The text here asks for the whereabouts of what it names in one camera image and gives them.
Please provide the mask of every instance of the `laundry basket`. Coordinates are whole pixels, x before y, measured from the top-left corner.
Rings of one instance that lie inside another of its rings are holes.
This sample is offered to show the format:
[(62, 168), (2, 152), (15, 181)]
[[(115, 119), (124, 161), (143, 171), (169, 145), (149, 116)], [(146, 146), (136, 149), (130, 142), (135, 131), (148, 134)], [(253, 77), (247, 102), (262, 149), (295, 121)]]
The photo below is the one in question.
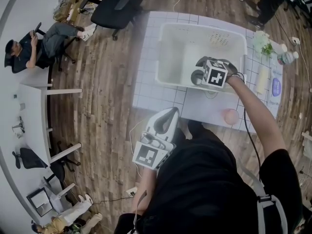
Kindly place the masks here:
[(243, 71), (247, 43), (243, 35), (215, 27), (164, 23), (160, 29), (160, 52), (156, 80), (173, 86), (183, 86), (214, 92), (235, 93), (227, 83), (217, 88), (196, 86), (192, 72), (202, 69), (196, 63), (203, 56), (229, 60), (239, 72)]

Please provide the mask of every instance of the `wooden floor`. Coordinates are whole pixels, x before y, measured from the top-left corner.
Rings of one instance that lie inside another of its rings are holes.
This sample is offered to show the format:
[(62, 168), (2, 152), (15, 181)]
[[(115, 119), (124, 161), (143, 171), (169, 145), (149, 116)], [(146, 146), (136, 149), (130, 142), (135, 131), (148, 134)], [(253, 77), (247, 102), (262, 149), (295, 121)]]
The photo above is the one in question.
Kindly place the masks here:
[[(177, 1), (144, 0), (142, 5), (145, 10), (172, 11)], [(276, 15), (290, 37), (299, 37), (301, 28), (302, 52), (310, 67), (311, 30), (303, 29), (302, 21), (296, 20), (292, 11), (284, 12), (283, 7)], [(175, 10), (224, 20), (255, 31), (245, 20), (245, 13), (252, 14), (252, 11), (239, 0), (181, 0)], [(136, 167), (131, 162), (129, 130), (152, 114), (148, 110), (132, 108), (144, 23), (146, 20), (142, 16), (137, 27), (129, 25), (120, 32), (118, 41), (112, 41), (112, 30), (98, 27), (87, 42), (74, 42), (68, 51), (77, 59), (76, 64), (64, 61), (63, 72), (58, 72), (57, 68), (53, 70), (54, 89), (83, 88), (80, 96), (51, 97), (54, 142), (61, 140), (64, 145), (82, 144), (82, 148), (74, 154), (81, 166), (75, 167), (74, 173), (66, 171), (66, 183), (74, 182), (77, 185), (73, 190), (76, 196), (88, 193), (94, 202), (117, 199), (127, 196), (125, 190), (139, 182)], [(79, 15), (76, 24), (90, 24), (90, 15)], [(284, 42), (289, 49), (299, 51), (288, 42), (276, 18), (266, 25), (265, 30), (274, 41)], [(311, 110), (307, 72), (300, 57), (294, 64), (284, 67), (282, 102), (277, 122), (296, 169), (299, 171), (304, 166), (306, 173), (309, 161), (302, 154), (301, 132), (311, 130)], [(186, 121), (182, 120), (181, 126), (185, 125)], [(136, 128), (133, 140), (137, 140), (142, 127), (144, 123)], [(207, 125), (207, 128), (223, 140), (235, 157), (241, 157), (249, 169), (258, 173), (255, 153), (245, 132), (213, 125)], [(263, 160), (261, 144), (256, 135), (253, 139)], [(311, 199), (312, 180), (302, 175), (299, 178), (303, 182), (304, 199)], [(110, 233), (107, 228), (114, 230), (118, 216), (127, 212), (130, 205), (131, 199), (124, 199), (92, 206), (90, 210), (93, 213), (103, 214), (101, 225), (95, 228), (97, 233)]]

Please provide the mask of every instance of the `pink round object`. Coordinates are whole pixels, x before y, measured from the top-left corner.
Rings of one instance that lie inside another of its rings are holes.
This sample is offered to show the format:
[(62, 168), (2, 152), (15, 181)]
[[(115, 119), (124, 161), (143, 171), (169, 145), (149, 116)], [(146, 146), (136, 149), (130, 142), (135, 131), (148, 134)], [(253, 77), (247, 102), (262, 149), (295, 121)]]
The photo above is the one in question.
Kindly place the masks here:
[(224, 109), (222, 111), (222, 116), (223, 116), (224, 121), (228, 125), (234, 125), (238, 123), (239, 114), (238, 114), (238, 111), (236, 111), (235, 109), (232, 109), (232, 108)]

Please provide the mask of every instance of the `tiled tabletop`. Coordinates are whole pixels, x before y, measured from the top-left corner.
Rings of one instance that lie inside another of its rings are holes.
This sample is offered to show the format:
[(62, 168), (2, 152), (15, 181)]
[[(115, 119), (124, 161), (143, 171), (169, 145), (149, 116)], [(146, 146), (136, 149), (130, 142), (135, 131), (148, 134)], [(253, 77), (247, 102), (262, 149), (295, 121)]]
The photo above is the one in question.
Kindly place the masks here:
[[(277, 63), (276, 55), (272, 55), (271, 58), (259, 58), (257, 56), (253, 50), (253, 31), (213, 18), (184, 13), (154, 11), (150, 12), (145, 31), (145, 38), (136, 78), (133, 106), (157, 112), (175, 106), (179, 109), (180, 116), (183, 118), (245, 131), (244, 120), (242, 120), (244, 107), (237, 95), (227, 93), (210, 95), (207, 92), (198, 89), (166, 86), (157, 83), (155, 80), (155, 71), (159, 55), (158, 37), (160, 26), (165, 22), (214, 26), (246, 36), (248, 54), (245, 57), (244, 73), (247, 75), (247, 85), (264, 104), (267, 102), (270, 77), (267, 79), (266, 94), (262, 95), (255, 92), (254, 89), (259, 66), (262, 64), (268, 69), (278, 69), (282, 72), (283, 67)], [(233, 108), (239, 113), (240, 120), (233, 126), (226, 124), (222, 117), (222, 112), (224, 109), (228, 108)], [(276, 117), (277, 108), (268, 107), (268, 109), (273, 116)], [(250, 132), (255, 133), (248, 116), (246, 120)]]

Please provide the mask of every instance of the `blue label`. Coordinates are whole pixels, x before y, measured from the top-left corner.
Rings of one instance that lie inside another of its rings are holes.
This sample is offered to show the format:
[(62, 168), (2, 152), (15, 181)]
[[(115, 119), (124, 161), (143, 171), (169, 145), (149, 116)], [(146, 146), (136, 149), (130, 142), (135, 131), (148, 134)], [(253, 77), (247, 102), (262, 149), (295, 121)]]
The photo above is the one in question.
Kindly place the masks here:
[(274, 97), (279, 96), (281, 94), (281, 91), (282, 91), (282, 85), (280, 81), (277, 78), (274, 78), (272, 82), (272, 95)]

